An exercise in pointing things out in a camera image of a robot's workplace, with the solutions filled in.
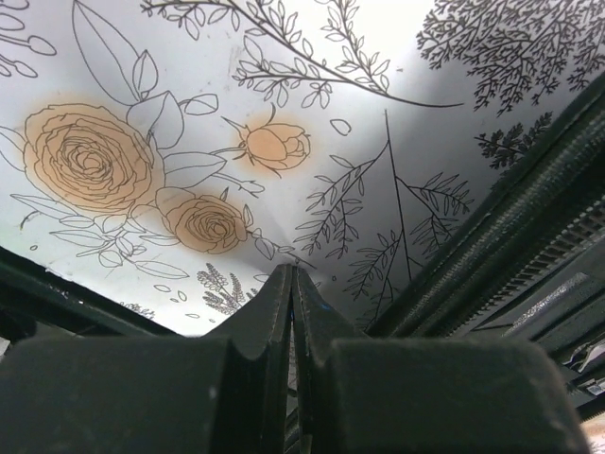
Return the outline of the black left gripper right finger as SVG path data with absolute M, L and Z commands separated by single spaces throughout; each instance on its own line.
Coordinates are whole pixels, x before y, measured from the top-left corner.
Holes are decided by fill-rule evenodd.
M 518 340 L 373 339 L 292 277 L 304 453 L 582 453 L 553 361 Z

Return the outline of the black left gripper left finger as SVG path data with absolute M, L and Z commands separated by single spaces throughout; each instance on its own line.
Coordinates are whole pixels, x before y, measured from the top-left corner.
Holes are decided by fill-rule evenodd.
M 290 287 L 202 337 L 28 340 L 1 363 L 5 453 L 281 453 Z

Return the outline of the black zippered tool case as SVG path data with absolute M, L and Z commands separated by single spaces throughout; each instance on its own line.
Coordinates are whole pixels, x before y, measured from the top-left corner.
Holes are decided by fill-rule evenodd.
M 503 334 L 577 272 L 589 280 Z M 583 419 L 604 410 L 604 81 L 594 80 L 368 330 L 376 338 L 527 340 Z

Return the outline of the silver straight scissors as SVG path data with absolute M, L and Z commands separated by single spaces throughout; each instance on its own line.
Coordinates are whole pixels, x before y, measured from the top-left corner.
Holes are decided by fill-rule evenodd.
M 519 317 L 508 329 L 503 336 L 510 337 L 521 333 L 524 329 L 527 329 L 533 323 L 538 321 L 541 317 L 545 316 L 551 309 L 562 300 L 563 297 L 571 293 L 572 290 L 576 290 L 583 286 L 589 277 L 583 272 L 577 272 L 575 275 L 562 282 L 555 289 L 549 291 L 546 296 L 541 298 L 536 304 L 534 304 L 528 311 L 526 311 L 521 317 Z

